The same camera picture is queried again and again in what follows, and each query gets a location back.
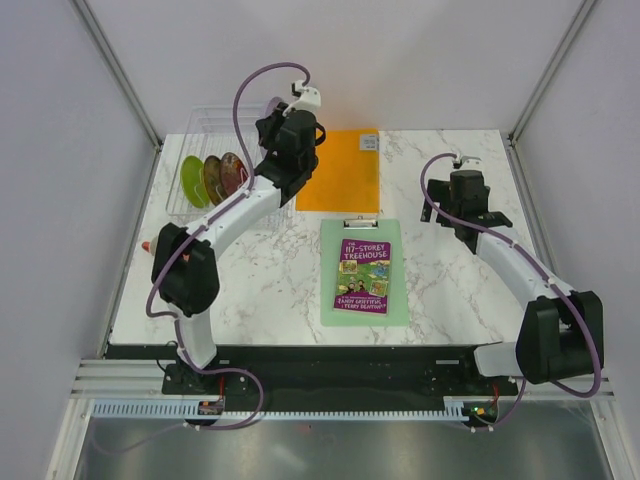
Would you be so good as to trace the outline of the lilac plastic plate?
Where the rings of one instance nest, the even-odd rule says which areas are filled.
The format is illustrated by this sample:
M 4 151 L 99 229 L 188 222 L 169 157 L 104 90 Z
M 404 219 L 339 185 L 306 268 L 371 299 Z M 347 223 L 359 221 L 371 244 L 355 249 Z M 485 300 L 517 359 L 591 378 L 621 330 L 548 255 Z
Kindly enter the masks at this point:
M 279 103 L 279 98 L 278 97 L 273 97 L 269 100 L 269 102 L 267 103 L 267 106 L 265 108 L 265 113 L 264 116 L 268 117 L 271 115 L 271 113 L 274 111 L 274 109 L 277 107 Z

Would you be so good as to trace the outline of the red floral plate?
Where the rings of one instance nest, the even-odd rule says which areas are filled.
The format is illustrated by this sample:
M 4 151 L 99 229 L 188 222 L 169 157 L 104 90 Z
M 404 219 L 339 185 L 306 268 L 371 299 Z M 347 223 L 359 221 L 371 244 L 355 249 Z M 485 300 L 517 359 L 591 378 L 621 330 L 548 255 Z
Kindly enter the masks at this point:
M 238 155 L 226 152 L 221 158 L 221 182 L 227 196 L 234 194 L 249 178 L 248 171 Z

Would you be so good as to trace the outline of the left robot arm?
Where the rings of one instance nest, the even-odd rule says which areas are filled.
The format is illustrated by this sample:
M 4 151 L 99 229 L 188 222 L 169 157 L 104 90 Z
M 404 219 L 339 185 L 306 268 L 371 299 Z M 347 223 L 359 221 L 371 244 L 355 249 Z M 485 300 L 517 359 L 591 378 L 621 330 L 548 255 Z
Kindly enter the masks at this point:
M 168 223 L 157 236 L 146 314 L 173 318 L 179 355 L 188 364 L 184 379 L 198 393 L 211 392 L 220 378 L 211 363 L 217 353 L 210 322 L 210 307 L 220 291 L 217 261 L 311 178 L 318 165 L 316 147 L 326 139 L 319 109 L 319 101 L 281 102 L 257 120 L 266 155 L 249 179 L 212 213 L 188 227 Z

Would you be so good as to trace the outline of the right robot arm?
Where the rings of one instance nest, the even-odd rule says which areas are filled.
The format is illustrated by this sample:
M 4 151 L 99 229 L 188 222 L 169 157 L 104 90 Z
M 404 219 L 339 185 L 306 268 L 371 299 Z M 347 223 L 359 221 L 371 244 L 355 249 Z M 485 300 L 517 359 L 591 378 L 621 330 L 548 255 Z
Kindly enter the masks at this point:
M 490 189 L 477 170 L 424 182 L 422 219 L 451 228 L 470 252 L 500 277 L 524 310 L 515 341 L 481 345 L 458 368 L 458 381 L 477 394 L 496 376 L 519 376 L 537 385 L 591 374 L 604 367 L 603 305 L 556 277 L 521 242 L 512 221 L 489 208 Z

